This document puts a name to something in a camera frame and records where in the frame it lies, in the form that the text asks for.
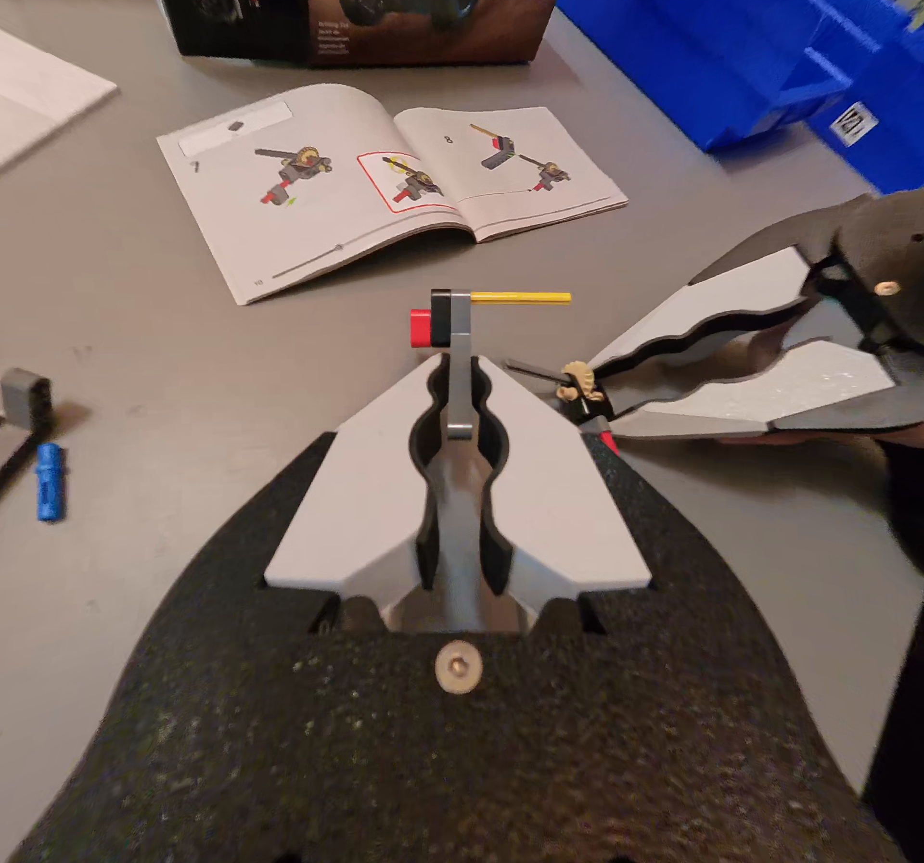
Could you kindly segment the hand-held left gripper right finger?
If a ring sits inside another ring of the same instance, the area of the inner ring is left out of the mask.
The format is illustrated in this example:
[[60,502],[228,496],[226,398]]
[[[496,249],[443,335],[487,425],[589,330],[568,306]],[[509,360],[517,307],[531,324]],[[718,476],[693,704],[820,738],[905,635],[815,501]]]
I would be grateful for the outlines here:
[[486,463],[479,562],[528,633],[553,601],[637,591],[653,580],[591,454],[593,439],[483,356],[471,360]]

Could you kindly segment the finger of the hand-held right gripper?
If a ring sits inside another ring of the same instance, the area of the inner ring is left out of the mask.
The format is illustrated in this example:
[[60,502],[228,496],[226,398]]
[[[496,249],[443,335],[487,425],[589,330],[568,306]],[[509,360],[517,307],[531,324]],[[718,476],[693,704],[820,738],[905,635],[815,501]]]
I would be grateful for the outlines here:
[[755,375],[706,383],[674,401],[648,402],[614,419],[612,432],[628,439],[759,436],[777,419],[894,387],[876,356],[814,339],[787,349]]
[[810,265],[794,247],[753,260],[671,295],[591,361],[599,376],[660,356],[705,355],[719,335],[737,337],[787,320],[803,301]]

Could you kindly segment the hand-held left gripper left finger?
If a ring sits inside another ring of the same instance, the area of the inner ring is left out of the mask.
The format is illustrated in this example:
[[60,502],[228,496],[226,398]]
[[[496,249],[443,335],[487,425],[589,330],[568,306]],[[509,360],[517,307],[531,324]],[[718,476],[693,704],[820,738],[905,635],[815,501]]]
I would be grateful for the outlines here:
[[440,554],[430,464],[443,444],[437,353],[343,422],[264,572],[268,586],[371,601],[386,627]]

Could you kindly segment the tan gear lego assembly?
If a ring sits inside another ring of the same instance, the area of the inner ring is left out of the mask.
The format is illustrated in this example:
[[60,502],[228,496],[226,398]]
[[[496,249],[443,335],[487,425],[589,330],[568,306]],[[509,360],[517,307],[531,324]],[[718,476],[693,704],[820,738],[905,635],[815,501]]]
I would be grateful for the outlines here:
[[560,372],[513,359],[503,360],[502,366],[508,372],[553,383],[556,400],[551,403],[552,408],[583,433],[597,437],[615,455],[619,455],[610,429],[610,422],[616,415],[595,372],[585,361],[572,361]]

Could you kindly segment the grey lego beam assembly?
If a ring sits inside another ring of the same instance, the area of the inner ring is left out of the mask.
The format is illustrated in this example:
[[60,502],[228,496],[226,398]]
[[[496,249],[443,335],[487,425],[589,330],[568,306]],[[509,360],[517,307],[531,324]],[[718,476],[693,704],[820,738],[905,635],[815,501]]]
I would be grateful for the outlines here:
[[484,306],[564,306],[569,292],[469,292],[434,289],[428,309],[410,313],[410,342],[415,349],[448,350],[446,435],[468,441],[474,433],[472,403],[471,309]]

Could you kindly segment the person's right forearm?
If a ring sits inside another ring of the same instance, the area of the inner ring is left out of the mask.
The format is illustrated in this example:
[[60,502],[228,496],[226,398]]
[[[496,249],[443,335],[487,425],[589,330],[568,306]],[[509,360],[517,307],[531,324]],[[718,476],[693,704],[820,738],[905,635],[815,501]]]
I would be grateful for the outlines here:
[[888,522],[911,564],[923,573],[923,450],[878,442],[887,468]]

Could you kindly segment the lego instruction booklet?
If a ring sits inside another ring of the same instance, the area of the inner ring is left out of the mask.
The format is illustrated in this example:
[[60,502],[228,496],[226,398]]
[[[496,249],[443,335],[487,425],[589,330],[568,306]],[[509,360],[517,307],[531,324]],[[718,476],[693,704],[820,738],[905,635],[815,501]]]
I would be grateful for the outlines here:
[[484,243],[628,203],[547,107],[392,116],[311,84],[157,143],[239,306],[422,232]]

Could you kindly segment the blue lego pin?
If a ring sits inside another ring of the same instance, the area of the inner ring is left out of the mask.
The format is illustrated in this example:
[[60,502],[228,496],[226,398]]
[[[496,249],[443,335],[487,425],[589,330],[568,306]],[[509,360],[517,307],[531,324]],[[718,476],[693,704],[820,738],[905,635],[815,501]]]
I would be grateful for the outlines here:
[[65,515],[65,456],[56,443],[37,447],[37,519],[42,523],[61,522]]

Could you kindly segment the black lego axle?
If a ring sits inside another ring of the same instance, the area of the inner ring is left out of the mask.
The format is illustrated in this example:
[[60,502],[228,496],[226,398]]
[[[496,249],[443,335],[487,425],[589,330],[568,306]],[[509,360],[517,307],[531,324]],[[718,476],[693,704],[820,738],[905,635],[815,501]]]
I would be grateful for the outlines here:
[[2,419],[1,423],[1,494],[22,471],[47,433],[43,428],[30,430]]

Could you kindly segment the grey lego connector piece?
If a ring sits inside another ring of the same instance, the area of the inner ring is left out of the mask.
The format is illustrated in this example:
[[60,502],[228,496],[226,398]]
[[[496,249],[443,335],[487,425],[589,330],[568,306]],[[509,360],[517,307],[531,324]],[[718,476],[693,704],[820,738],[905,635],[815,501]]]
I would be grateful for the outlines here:
[[51,383],[43,376],[20,368],[6,370],[1,377],[1,402],[5,426],[28,433],[52,427]]

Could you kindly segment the blue plastic bin with label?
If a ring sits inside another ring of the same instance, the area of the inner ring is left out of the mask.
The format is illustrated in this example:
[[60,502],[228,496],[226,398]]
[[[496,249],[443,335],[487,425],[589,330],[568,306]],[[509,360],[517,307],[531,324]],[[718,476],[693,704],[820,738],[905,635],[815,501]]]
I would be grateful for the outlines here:
[[808,127],[881,194],[923,184],[922,32],[899,8],[864,20],[826,13],[814,49],[847,89]]

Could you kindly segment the large blue plastic bin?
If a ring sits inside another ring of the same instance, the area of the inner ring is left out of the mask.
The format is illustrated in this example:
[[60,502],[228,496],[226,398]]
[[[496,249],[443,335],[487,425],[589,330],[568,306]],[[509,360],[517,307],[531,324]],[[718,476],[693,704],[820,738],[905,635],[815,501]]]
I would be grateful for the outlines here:
[[699,150],[807,121],[911,25],[893,0],[557,0]]

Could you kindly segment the person's dark clothing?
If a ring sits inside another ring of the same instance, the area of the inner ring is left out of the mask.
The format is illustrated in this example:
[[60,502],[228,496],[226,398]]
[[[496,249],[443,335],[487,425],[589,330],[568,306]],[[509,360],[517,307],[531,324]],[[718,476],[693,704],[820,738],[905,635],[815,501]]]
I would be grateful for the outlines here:
[[864,789],[864,801],[911,862],[923,861],[922,730],[889,721]]

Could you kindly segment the white paper sheet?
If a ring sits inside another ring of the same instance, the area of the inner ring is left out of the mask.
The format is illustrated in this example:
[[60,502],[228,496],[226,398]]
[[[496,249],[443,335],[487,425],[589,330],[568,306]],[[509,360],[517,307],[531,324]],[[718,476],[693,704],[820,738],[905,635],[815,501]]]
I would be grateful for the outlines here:
[[99,106],[117,85],[1,33],[1,166]]

